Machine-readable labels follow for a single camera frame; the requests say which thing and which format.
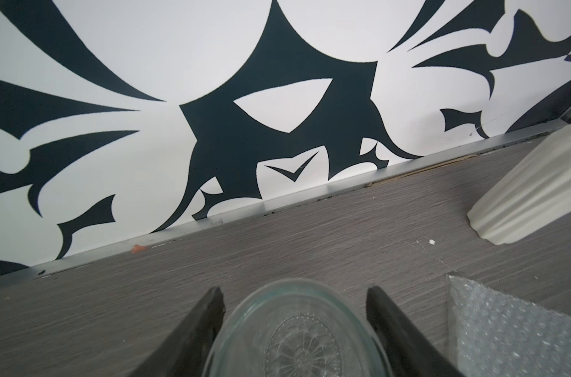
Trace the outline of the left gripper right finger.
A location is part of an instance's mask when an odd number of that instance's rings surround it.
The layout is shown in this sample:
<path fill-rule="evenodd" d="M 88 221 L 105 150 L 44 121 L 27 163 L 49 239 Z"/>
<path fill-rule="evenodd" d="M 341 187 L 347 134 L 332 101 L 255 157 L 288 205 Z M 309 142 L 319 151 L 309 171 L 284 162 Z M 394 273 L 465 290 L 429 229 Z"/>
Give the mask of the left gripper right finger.
<path fill-rule="evenodd" d="M 395 376 L 461 375 L 378 286 L 367 290 L 366 314 Z"/>

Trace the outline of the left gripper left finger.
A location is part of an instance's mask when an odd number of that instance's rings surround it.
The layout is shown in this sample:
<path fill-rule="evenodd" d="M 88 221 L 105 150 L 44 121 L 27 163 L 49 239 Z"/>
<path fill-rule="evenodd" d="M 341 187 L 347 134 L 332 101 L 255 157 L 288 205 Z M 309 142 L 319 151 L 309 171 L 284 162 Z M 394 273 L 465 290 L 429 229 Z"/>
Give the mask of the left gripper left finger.
<path fill-rule="evenodd" d="M 201 376 L 224 323 L 226 306 L 219 287 L 210 288 L 166 340 L 132 376 Z"/>

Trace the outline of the bubble wrap sheet around vase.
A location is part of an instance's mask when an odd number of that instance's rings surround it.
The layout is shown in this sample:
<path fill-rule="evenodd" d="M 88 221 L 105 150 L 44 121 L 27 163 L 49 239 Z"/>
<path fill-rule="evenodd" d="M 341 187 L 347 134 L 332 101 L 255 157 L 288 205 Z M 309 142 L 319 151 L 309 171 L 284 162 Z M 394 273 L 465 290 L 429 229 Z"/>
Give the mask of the bubble wrap sheet around vase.
<path fill-rule="evenodd" d="M 447 276 L 448 357 L 465 376 L 571 376 L 571 316 Z"/>

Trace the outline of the white vase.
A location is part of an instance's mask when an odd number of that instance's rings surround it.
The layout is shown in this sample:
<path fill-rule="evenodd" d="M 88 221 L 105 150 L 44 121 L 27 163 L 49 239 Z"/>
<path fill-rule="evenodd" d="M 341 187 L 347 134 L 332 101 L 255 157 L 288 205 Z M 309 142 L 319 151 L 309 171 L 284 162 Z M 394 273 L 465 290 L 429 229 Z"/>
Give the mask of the white vase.
<path fill-rule="evenodd" d="M 477 201 L 467 218 L 494 245 L 515 243 L 571 212 L 571 124 L 555 131 Z"/>

